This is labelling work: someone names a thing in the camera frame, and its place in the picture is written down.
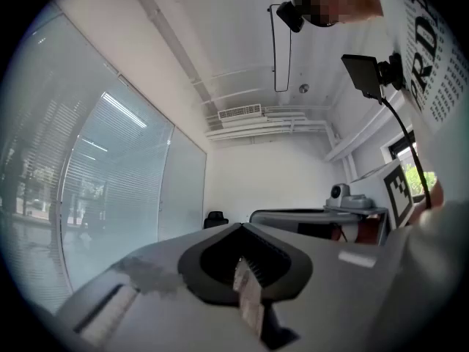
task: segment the fluorescent light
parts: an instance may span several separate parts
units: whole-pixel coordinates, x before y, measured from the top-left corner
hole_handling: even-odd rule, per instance
[[[92,146],[94,146],[94,147],[97,147],[98,149],[100,149],[100,150],[102,150],[102,151],[108,151],[108,149],[105,149],[104,147],[102,147],[102,146],[100,146],[100,145],[98,145],[98,144],[95,144],[94,142],[88,141],[88,140],[85,139],[85,138],[82,138],[81,140],[82,140],[82,141],[85,141],[87,144],[90,144],[90,145],[92,145]]]
[[[88,156],[88,155],[84,155],[82,154],[82,156],[86,156],[87,158],[91,159],[92,161],[95,161],[96,159],[94,159],[92,156]]]
[[[132,121],[135,124],[137,124],[139,127],[141,127],[141,128],[146,128],[147,127],[147,124],[145,124],[143,121],[141,121],[135,114],[130,112],[128,109],[126,109],[121,103],[119,103],[117,100],[115,100],[113,97],[111,97],[107,92],[105,92],[101,96],[101,98],[104,99],[106,102],[109,102],[112,106],[116,107],[124,115],[131,118]]]

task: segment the window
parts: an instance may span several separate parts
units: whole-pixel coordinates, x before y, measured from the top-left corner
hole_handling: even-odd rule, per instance
[[[409,136],[410,141],[413,143],[412,146],[418,155],[416,137],[413,131],[409,132]],[[391,153],[392,159],[398,158],[401,161],[414,202],[420,202],[424,198],[424,188],[418,176],[417,167],[413,161],[412,153],[405,137],[402,137],[398,142],[392,144],[389,147],[389,152]],[[428,189],[430,190],[437,182],[437,177],[434,172],[424,172],[424,176]]]
[[[41,22],[0,89],[0,248],[55,313],[126,254],[202,229],[206,154],[60,11]]]

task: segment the pipe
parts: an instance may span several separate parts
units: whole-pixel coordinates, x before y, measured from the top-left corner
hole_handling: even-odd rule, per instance
[[[330,150],[333,151],[334,147],[336,146],[336,136],[334,135],[332,126],[330,126],[328,122],[325,123],[325,132],[328,135]],[[344,166],[345,180],[348,184],[352,181],[352,178],[350,176],[350,170],[345,159],[342,159],[342,165]]]
[[[292,133],[320,133],[323,132],[323,130],[320,129],[308,129],[308,130],[303,130],[303,129],[293,129]],[[278,134],[278,133],[290,133],[289,128],[273,128],[273,129],[265,129],[265,130],[258,130],[255,132],[250,132],[250,133],[245,133],[245,132],[238,132],[238,133],[233,133],[229,134],[227,133],[224,136],[217,136],[213,138],[209,138],[210,141],[221,141],[223,139],[234,139],[234,138],[245,138],[245,137],[254,137],[254,136],[264,136],[267,134]]]
[[[326,121],[324,120],[306,120],[306,121],[297,121],[295,122],[296,125],[303,125],[303,126],[311,126],[311,125],[325,125]],[[274,128],[274,127],[281,127],[281,126],[290,126],[290,121],[278,121],[278,122],[264,122],[261,124],[250,124],[250,125],[242,125],[239,127],[233,128],[226,128],[226,129],[219,129],[217,131],[210,131],[205,134],[205,136],[217,136],[219,134],[231,133],[236,131],[247,131],[250,129],[257,129],[257,128]]]
[[[267,121],[311,121],[304,116],[293,116],[293,117],[269,117]]]
[[[227,128],[234,128],[234,127],[237,127],[237,126],[262,124],[262,123],[268,122],[268,121],[269,121],[269,119],[266,118],[266,116],[261,116],[261,117],[250,117],[249,119],[226,121],[226,122],[220,121],[220,124],[223,125],[224,129],[227,129]]]
[[[207,104],[207,103],[215,102],[217,100],[226,99],[226,98],[230,98],[230,97],[235,97],[237,95],[247,94],[249,92],[258,92],[258,91],[262,91],[262,90],[265,90],[265,89],[262,88],[262,87],[257,87],[256,89],[249,89],[249,90],[243,90],[243,91],[239,91],[239,92],[233,92],[232,94],[226,94],[226,95],[222,95],[220,97],[211,98],[209,100],[204,100],[200,104]]]
[[[327,111],[330,109],[329,106],[270,106],[262,107],[265,111],[276,110],[276,109],[320,109]]]
[[[350,176],[352,180],[358,179],[357,169],[355,168],[355,161],[353,160],[352,153],[347,156],[350,166]]]
[[[267,117],[306,117],[304,112],[265,112]]]

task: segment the black letters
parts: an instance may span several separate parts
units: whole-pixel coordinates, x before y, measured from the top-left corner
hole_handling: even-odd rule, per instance
[[[416,83],[415,83],[413,80],[410,81],[410,91],[412,92],[413,98],[414,98],[414,100],[415,100],[416,103],[417,103],[418,109],[420,109],[420,111],[421,111],[422,108],[420,107],[420,103],[418,102],[418,90],[417,90],[417,86],[416,86]]]
[[[420,35],[418,33],[418,27],[421,27],[424,29],[428,34],[433,38],[433,45],[428,42],[424,38],[423,35]],[[435,34],[435,31],[433,30],[432,26],[429,24],[429,22],[423,18],[423,17],[417,17],[416,18],[416,43],[422,44],[422,46],[432,55],[432,58],[435,58],[435,52],[437,49],[437,35]]]
[[[432,74],[432,67],[424,67],[424,60],[422,59],[422,56],[419,52],[415,52],[413,55],[412,74],[416,77],[418,84],[422,88],[422,92],[425,91],[426,82],[423,80],[423,78]]]

